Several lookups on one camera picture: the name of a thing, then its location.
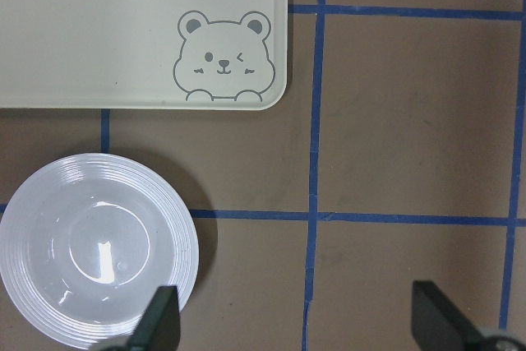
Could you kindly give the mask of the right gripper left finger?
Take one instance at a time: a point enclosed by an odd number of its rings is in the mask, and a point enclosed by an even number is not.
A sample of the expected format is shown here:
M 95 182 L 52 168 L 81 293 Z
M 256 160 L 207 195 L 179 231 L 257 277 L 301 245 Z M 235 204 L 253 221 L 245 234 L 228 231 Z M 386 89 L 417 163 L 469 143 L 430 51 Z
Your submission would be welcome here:
M 181 322 L 176 285 L 160 286 L 126 343 L 127 350 L 177 350 Z

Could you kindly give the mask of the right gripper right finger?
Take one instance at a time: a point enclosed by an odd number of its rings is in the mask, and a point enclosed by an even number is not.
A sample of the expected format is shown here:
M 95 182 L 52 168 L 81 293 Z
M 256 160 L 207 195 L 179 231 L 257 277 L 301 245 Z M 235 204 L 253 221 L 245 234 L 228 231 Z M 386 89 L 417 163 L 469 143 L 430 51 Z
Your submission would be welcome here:
M 429 280 L 412 285 L 411 333 L 420 350 L 478 350 L 482 334 Z

